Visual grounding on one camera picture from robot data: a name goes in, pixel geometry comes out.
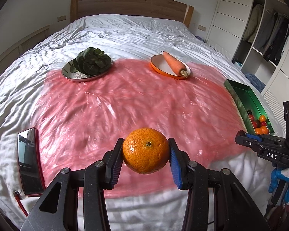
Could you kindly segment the right hand blue white glove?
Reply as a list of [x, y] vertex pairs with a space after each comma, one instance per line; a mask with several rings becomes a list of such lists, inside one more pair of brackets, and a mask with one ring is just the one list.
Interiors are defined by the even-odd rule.
[[273, 204], [289, 206], [289, 168], [275, 168], [271, 173], [268, 192], [272, 193]]

